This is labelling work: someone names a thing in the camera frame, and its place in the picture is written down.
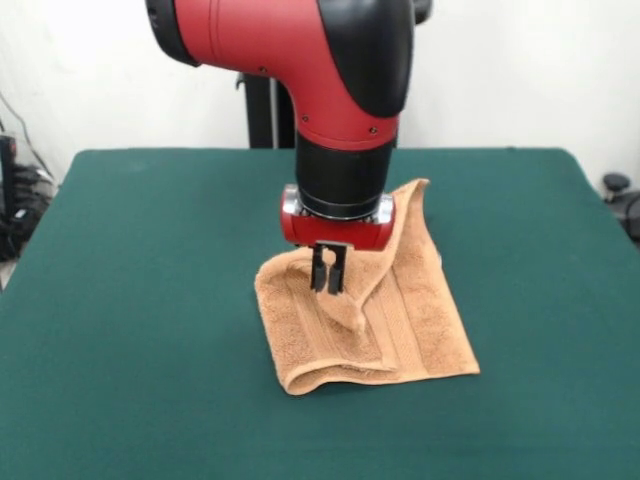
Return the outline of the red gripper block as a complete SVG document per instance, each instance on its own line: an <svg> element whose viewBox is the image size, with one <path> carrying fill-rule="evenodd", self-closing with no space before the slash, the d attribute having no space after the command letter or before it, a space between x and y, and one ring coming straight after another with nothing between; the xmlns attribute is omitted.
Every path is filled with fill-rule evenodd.
<svg viewBox="0 0 640 480"><path fill-rule="evenodd" d="M305 247L346 245L355 250L384 250L393 233L395 202L383 194L371 216L357 220L326 219L307 210L298 187L287 184L282 193L280 224L284 238ZM329 270L328 293L338 295L344 289L345 248L330 248L335 259ZM311 264L311 289L321 292L326 284L323 247L314 247Z"/></svg>

